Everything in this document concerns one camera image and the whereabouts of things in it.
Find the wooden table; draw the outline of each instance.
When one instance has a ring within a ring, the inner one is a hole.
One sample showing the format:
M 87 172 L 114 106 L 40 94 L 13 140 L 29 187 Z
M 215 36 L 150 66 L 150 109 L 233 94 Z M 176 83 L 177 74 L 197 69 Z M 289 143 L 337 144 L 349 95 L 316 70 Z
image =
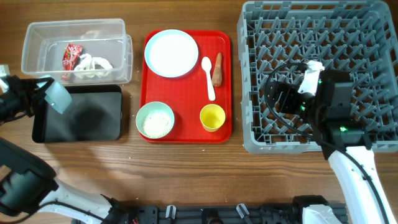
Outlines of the wooden table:
M 233 47 L 233 133 L 223 144 L 149 144 L 138 135 L 134 117 L 123 121 L 118 141 L 36 144 L 33 118 L 0 127 L 0 136 L 48 162 L 58 178 L 87 192 L 135 205 L 249 205 L 291 202 L 296 195 L 322 195 L 344 202 L 336 176 L 320 152 L 254 155 L 243 148 L 242 81 L 236 24 L 244 1 L 132 1 L 0 5 L 0 63 L 23 77 L 21 54 L 31 22 L 121 18 L 132 37 L 134 71 L 122 85 L 132 98 L 124 113 L 139 109 L 144 38 L 154 29 L 209 29 L 227 33 Z M 391 6 L 391 11 L 398 7 Z M 393 212 L 398 216 L 398 153 L 376 154 L 376 165 Z M 26 223 L 69 223 L 40 213 Z

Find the white spoon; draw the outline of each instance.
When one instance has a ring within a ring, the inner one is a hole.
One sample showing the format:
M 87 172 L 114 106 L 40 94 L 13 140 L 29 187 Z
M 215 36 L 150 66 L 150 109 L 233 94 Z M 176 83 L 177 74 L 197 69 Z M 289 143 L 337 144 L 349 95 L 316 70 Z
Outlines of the white spoon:
M 216 100 L 216 93 L 214 92 L 213 85 L 211 84 L 210 70 L 211 70 L 211 61 L 208 57 L 204 57 L 201 60 L 201 67 L 206 72 L 207 79 L 207 94 L 209 96 L 210 101 Z

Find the clear plastic container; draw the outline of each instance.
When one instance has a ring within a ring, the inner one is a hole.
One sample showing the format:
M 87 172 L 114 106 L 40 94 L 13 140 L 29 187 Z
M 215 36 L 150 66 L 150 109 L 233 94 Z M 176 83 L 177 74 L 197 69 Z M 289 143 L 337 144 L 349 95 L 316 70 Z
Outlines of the clear plastic container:
M 83 54 L 105 58 L 113 68 L 93 70 L 109 72 L 105 77 L 93 78 L 73 75 L 91 73 L 88 71 L 64 71 L 62 58 L 68 44 L 83 46 Z M 64 85 L 128 83 L 132 72 L 131 38 L 126 35 L 122 19 L 34 22 L 27 28 L 21 70 L 37 77 L 51 75 Z M 65 73 L 71 74 L 69 81 L 61 80 Z

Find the red wrapper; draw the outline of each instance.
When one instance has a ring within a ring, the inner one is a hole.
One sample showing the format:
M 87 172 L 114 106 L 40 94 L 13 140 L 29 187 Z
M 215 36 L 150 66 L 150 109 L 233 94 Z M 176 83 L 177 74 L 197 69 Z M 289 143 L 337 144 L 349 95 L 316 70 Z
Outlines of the red wrapper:
M 65 50 L 65 54 L 62 58 L 62 66 L 64 71 L 72 71 L 78 57 L 81 55 L 81 49 L 83 47 L 76 44 L 68 44 Z M 61 79 L 69 81 L 71 74 L 63 74 Z

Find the mint green bowl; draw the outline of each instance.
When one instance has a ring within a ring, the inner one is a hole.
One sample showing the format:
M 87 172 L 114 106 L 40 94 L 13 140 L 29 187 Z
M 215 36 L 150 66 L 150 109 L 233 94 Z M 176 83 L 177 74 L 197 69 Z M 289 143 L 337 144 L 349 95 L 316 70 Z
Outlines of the mint green bowl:
M 160 112 L 160 111 L 166 113 L 169 116 L 172 125 L 171 125 L 170 130 L 167 131 L 165 135 L 160 136 L 158 138 L 162 138 L 162 137 L 166 136 L 173 129 L 173 127 L 174 127 L 174 113 L 173 113 L 173 110 L 165 103 L 158 102 L 158 101 L 150 102 L 150 103 L 147 103 L 144 106 L 142 106 L 142 108 L 138 111 L 137 116 L 136 116 L 137 129 L 143 136 L 145 136 L 147 138 L 150 138 L 150 139 L 158 139 L 158 138 L 149 137 L 145 133 L 144 128 L 142 126 L 144 124 L 145 118 L 148 115 L 150 115 L 152 113 Z

